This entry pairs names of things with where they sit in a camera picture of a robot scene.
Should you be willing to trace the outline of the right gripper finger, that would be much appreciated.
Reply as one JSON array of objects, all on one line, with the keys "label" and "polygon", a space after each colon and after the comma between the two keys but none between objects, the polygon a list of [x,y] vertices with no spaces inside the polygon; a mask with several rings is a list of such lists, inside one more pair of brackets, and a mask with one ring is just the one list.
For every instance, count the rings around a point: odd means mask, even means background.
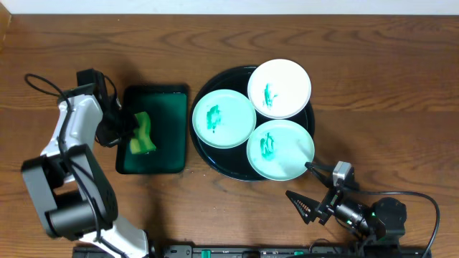
[{"label": "right gripper finger", "polygon": [[305,167],[310,171],[325,187],[333,188],[333,166],[320,163],[306,162]]},{"label": "right gripper finger", "polygon": [[302,220],[309,224],[314,222],[318,216],[316,209],[320,206],[318,201],[300,195],[292,191],[286,191],[285,195],[292,202],[298,213],[300,214]]}]

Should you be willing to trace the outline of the yellow green sponge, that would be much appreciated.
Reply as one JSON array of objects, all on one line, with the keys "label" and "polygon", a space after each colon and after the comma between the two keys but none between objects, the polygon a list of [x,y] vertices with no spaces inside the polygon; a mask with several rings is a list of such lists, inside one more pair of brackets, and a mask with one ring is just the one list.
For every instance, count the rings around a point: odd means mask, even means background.
[{"label": "yellow green sponge", "polygon": [[151,140],[151,119],[147,112],[135,114],[138,127],[133,131],[134,135],[130,140],[129,146],[133,155],[146,154],[156,150],[156,146]]}]

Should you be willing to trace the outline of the mint green plate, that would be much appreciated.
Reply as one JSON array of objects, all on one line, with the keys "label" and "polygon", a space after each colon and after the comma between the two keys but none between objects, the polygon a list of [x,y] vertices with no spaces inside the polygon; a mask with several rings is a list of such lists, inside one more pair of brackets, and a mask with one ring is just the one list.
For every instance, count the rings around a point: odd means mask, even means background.
[{"label": "mint green plate", "polygon": [[256,112],[248,98],[227,89],[207,93],[198,101],[191,117],[198,138],[220,149],[244,143],[255,129],[256,122]]},{"label": "mint green plate", "polygon": [[306,172],[315,155],[311,135],[290,120],[270,120],[258,126],[248,139],[247,159],[264,178],[289,181]]}]

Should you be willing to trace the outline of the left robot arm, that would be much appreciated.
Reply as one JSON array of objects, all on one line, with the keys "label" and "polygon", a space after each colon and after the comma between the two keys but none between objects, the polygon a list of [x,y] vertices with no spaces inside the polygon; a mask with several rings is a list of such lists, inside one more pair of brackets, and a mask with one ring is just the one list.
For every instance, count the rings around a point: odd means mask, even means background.
[{"label": "left robot arm", "polygon": [[21,174],[39,220],[51,238],[92,244],[113,257],[148,257],[144,230],[118,213],[112,186],[93,146],[113,147],[133,137],[138,122],[108,93],[111,80],[88,69],[77,87],[56,88],[60,111],[47,146],[23,162]]}]

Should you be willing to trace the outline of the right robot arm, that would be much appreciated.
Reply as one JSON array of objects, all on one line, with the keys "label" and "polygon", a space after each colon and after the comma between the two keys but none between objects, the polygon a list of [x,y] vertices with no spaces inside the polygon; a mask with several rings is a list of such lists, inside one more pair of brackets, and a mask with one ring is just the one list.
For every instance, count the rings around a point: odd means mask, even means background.
[{"label": "right robot arm", "polygon": [[339,161],[334,167],[307,163],[306,168],[328,188],[322,201],[292,191],[285,192],[306,224],[317,219],[324,225],[331,217],[335,218],[358,239],[357,252],[362,252],[369,244],[398,244],[399,238],[405,234],[407,209],[404,204],[386,197],[367,206],[352,198],[350,193],[358,193],[359,185],[350,163]]}]

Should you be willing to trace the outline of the black rectangular water tray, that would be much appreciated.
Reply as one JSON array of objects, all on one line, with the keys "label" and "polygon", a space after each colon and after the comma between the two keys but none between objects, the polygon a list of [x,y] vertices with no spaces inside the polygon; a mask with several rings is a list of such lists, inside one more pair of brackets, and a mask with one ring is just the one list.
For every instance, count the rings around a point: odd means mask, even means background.
[{"label": "black rectangular water tray", "polygon": [[186,85],[130,86],[123,107],[131,114],[147,112],[156,150],[133,155],[130,140],[118,145],[115,168],[122,174],[178,173],[186,158],[188,89]]}]

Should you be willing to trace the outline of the round black tray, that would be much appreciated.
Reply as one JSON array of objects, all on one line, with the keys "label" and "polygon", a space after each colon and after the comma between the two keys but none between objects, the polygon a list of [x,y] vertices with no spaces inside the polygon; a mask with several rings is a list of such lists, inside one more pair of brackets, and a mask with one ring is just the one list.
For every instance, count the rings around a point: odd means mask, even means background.
[{"label": "round black tray", "polygon": [[[206,94],[215,90],[234,90],[247,95],[247,84],[250,75],[256,68],[255,65],[233,67],[215,75],[197,93],[191,105],[191,111],[195,110],[197,103]],[[312,104],[308,103],[298,114],[291,117],[290,120],[305,128],[310,136],[314,136],[315,118]],[[189,131],[197,153],[217,172],[241,181],[264,181],[266,179],[250,165],[246,153],[246,143],[228,149],[214,148],[204,143],[203,140],[200,140],[193,127],[190,127]]]}]

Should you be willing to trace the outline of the white plate with green stain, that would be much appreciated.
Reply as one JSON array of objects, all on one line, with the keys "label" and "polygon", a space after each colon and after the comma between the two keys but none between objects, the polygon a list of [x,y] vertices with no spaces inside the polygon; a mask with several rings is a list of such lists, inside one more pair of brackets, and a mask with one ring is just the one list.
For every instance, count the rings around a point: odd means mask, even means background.
[{"label": "white plate with green stain", "polygon": [[262,63],[250,75],[247,96],[261,115],[286,119],[298,114],[312,93],[308,73],[289,59],[272,59]]}]

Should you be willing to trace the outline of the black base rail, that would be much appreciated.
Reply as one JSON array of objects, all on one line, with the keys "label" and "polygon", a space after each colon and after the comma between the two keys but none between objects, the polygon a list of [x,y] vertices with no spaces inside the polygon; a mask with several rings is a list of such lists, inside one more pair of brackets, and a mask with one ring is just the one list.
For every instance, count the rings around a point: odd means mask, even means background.
[{"label": "black base rail", "polygon": [[[281,257],[422,257],[424,250],[407,247],[396,248],[366,246],[364,254],[343,247],[315,246],[312,248],[249,248],[249,247],[191,247],[172,245],[164,247],[160,253],[151,253],[155,258],[281,258]],[[72,258],[113,257],[98,247],[74,247]]]}]

